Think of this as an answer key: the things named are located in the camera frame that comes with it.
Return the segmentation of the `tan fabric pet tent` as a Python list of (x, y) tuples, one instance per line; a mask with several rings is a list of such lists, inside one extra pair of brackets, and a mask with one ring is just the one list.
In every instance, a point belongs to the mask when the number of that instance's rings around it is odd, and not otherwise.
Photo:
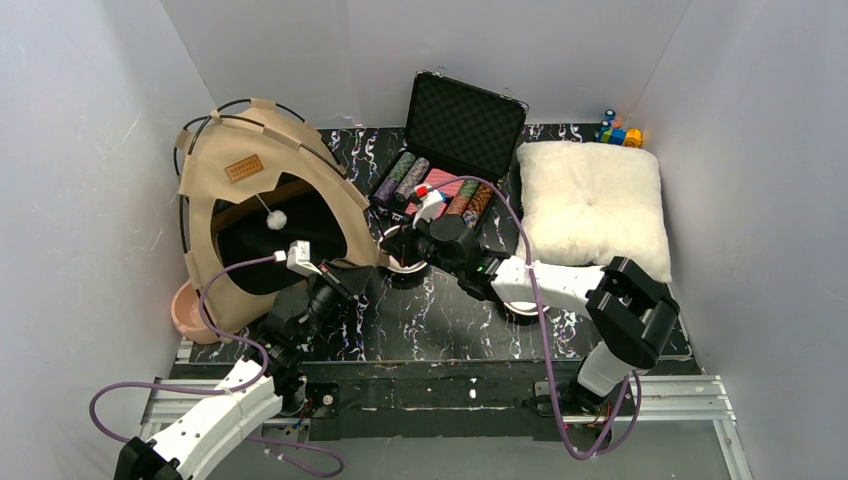
[[(222, 119), (203, 130), (193, 153), (198, 163), (185, 210), (190, 250), (184, 259), (217, 328), (240, 331), (269, 312), (280, 290), (304, 279), (286, 268), (293, 241), (310, 242), (316, 266), (387, 264), (365, 195), (314, 126), (249, 103), (222, 113), (258, 120), (265, 129)], [(282, 230), (267, 227), (272, 210), (287, 215)]]

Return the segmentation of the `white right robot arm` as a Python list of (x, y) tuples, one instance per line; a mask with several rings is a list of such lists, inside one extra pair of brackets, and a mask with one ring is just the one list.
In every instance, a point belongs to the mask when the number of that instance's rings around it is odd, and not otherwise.
[(569, 267), (526, 261), (481, 245), (455, 216), (408, 221), (379, 244), (400, 265), (425, 262), (453, 275), (481, 301), (540, 303), (590, 319), (600, 334), (568, 387), (575, 401), (599, 403), (633, 370), (658, 362), (680, 307), (668, 287), (634, 260)]

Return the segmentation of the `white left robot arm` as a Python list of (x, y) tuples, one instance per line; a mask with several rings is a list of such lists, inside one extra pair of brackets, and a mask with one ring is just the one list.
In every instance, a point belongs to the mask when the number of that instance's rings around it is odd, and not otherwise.
[(268, 419), (291, 417), (297, 427), (327, 413), (335, 392), (310, 386), (301, 365), (322, 327), (356, 303), (375, 275), (372, 266), (322, 263), (305, 281), (281, 290), (229, 373), (186, 413), (148, 439), (129, 438), (119, 452), (117, 479), (205, 479)]

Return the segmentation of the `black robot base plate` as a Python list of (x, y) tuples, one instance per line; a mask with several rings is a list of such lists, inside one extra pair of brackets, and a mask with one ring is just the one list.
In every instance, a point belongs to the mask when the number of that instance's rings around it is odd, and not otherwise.
[(308, 362), (312, 440), (530, 437), (554, 441), (542, 362)]

